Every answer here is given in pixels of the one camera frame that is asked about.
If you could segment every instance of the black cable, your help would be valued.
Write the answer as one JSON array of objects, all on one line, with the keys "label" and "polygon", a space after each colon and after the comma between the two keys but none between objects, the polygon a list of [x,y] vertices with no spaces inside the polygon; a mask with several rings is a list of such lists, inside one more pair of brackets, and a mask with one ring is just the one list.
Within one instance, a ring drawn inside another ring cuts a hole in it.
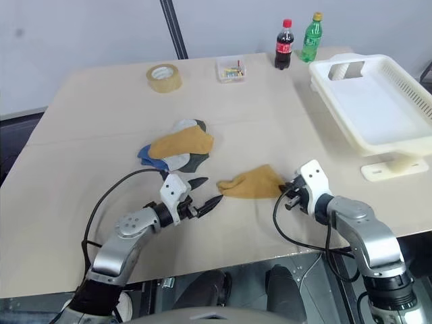
[{"label": "black cable", "polygon": [[[284,198],[284,196],[290,191],[290,189],[285,190],[284,192],[282,192],[282,194],[279,196],[279,198],[277,199],[276,203],[275,203],[275,207],[273,208],[273,222],[275,224],[276,230],[279,232],[279,234],[281,234],[281,236],[287,240],[288,242],[291,242],[292,244],[295,245],[299,245],[299,246],[303,246],[305,248],[312,248],[313,250],[318,250],[321,252],[326,252],[325,248],[322,248],[320,246],[315,246],[315,245],[310,245],[310,244],[306,244],[306,243],[302,243],[299,241],[295,241],[292,238],[286,236],[286,234],[282,231],[282,229],[279,227],[279,224],[277,223],[277,208],[279,207],[281,200]],[[341,251],[341,250],[331,250],[332,253],[337,253],[340,255],[344,255],[345,257],[354,259],[354,256],[350,253]]]},{"label": "black cable", "polygon": [[106,193],[104,193],[102,195],[102,197],[99,199],[99,201],[97,202],[96,206],[94,206],[94,209],[90,215],[90,217],[88,218],[87,221],[87,226],[86,226],[86,231],[84,232],[84,239],[81,242],[81,248],[82,248],[82,253],[84,255],[84,277],[86,276],[87,271],[90,269],[90,258],[88,257],[88,249],[87,249],[87,244],[92,244],[95,246],[99,246],[101,247],[100,244],[91,242],[88,240],[88,233],[90,232],[90,227],[92,225],[93,219],[95,218],[96,212],[98,210],[98,208],[101,206],[102,202],[105,200],[105,198],[107,198],[107,196],[109,194],[112,193],[112,191],[114,189],[116,189],[123,181],[125,181],[126,179],[135,176],[138,173],[143,173],[143,172],[159,172],[162,176],[165,173],[164,171],[158,170],[158,169],[141,169],[141,170],[137,170],[134,172],[129,173],[128,175],[125,175],[122,179],[120,179],[119,181],[117,181],[114,185],[112,185],[112,187],[110,187],[110,189],[108,189],[108,191],[106,191]]},{"label": "black cable", "polygon": [[367,292],[363,292],[358,298],[357,298],[357,312],[358,312],[358,318],[360,319],[360,324],[365,324],[365,320],[363,319],[362,315],[362,299],[367,296]]},{"label": "black cable", "polygon": [[333,274],[336,277],[338,277],[340,280],[342,280],[344,282],[356,281],[358,279],[358,277],[360,277],[360,271],[358,270],[358,268],[357,268],[357,271],[356,271],[356,274],[354,275],[354,277],[351,277],[351,278],[344,277],[343,275],[341,275],[339,272],[336,271],[333,256],[330,255],[330,252],[333,252],[332,250],[330,250],[330,239],[331,239],[331,223],[329,222],[327,224],[327,237],[325,239],[325,256],[327,257],[327,261],[329,263],[331,272],[333,272]]},{"label": "black cable", "polygon": [[117,319],[117,322],[123,323],[123,319],[120,316],[120,313],[119,313],[119,310],[117,309],[117,307],[114,308],[114,314],[115,314],[115,318]]},{"label": "black cable", "polygon": [[54,324],[55,322],[57,322],[62,314],[63,314],[63,311],[61,311],[60,313],[55,315],[55,317],[49,321],[49,324]]},{"label": "black cable", "polygon": [[96,242],[93,242],[93,241],[86,241],[86,242],[87,242],[87,244],[96,246],[97,248],[101,248],[102,247],[102,244],[99,244],[99,243],[96,243]]}]

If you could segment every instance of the coca-cola bottle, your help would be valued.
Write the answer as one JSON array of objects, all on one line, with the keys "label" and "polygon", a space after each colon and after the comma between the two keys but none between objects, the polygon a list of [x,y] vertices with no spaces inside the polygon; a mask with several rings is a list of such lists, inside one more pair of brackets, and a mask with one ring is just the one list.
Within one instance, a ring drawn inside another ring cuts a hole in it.
[{"label": "coca-cola bottle", "polygon": [[294,42],[294,35],[291,32],[291,19],[283,20],[283,29],[277,35],[275,68],[286,69],[291,62],[291,44]]}]

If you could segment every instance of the yellow cloth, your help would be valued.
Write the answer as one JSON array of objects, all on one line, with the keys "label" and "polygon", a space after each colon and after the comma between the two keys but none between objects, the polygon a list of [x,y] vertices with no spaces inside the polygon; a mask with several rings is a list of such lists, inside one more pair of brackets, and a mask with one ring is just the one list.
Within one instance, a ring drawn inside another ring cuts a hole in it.
[{"label": "yellow cloth", "polygon": [[148,155],[152,159],[163,159],[184,153],[207,154],[212,147],[213,137],[196,125],[156,140]]},{"label": "yellow cloth", "polygon": [[281,194],[284,181],[266,164],[241,173],[232,181],[219,181],[217,187],[224,196],[235,198],[274,198]]}]

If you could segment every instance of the white plastic tray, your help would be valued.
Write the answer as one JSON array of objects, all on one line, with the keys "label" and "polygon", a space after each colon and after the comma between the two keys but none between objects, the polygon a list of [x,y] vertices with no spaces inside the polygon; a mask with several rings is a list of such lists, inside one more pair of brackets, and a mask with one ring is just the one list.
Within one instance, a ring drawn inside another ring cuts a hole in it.
[{"label": "white plastic tray", "polygon": [[[352,64],[363,64],[354,76]],[[361,155],[401,154],[390,163],[362,167],[366,179],[428,170],[421,157],[432,154],[432,96],[393,59],[341,54],[311,63],[309,71],[312,87]]]}]

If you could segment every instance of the black joint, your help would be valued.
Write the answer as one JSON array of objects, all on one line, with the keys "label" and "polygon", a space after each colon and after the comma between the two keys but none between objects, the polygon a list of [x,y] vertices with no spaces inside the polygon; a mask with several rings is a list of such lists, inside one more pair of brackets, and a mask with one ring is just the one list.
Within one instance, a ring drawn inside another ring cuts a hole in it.
[{"label": "black joint", "polygon": [[371,304],[377,308],[401,311],[417,304],[406,272],[387,278],[363,277],[363,281]]},{"label": "black joint", "polygon": [[329,218],[327,216],[327,206],[334,197],[330,194],[323,194],[318,198],[317,204],[315,205],[315,220],[322,224],[327,225]]},{"label": "black joint", "polygon": [[303,177],[301,175],[298,175],[295,179],[294,179],[294,186],[296,188],[302,188],[306,185],[306,182],[304,181]]},{"label": "black joint", "polygon": [[189,210],[190,204],[192,204],[192,198],[190,198],[190,196],[187,196],[184,201],[182,201],[180,204],[178,204],[177,212],[178,212],[180,219],[185,219],[186,217],[189,219],[193,218],[193,216]]},{"label": "black joint", "polygon": [[307,214],[308,213],[308,203],[309,203],[309,193],[306,188],[301,188],[299,191],[297,191],[297,194],[300,196],[300,210]]},{"label": "black joint", "polygon": [[157,217],[159,218],[159,223],[161,227],[167,227],[169,224],[173,223],[173,217],[169,212],[168,208],[162,202],[152,207],[156,212]]},{"label": "black joint", "polygon": [[288,189],[287,184],[280,184],[279,185],[279,190],[281,190],[281,193],[285,192],[285,190],[287,190],[287,189]]},{"label": "black joint", "polygon": [[169,176],[169,172],[163,171],[163,170],[159,170],[159,173],[161,174],[161,177],[163,179],[163,181],[165,181],[168,176]]},{"label": "black joint", "polygon": [[97,316],[110,316],[123,288],[93,280],[85,280],[69,304],[74,311]]},{"label": "black joint", "polygon": [[145,205],[143,208],[147,208],[147,207],[153,208],[154,206],[156,206],[156,203],[154,201],[152,201],[152,202],[149,202],[147,205]]}]

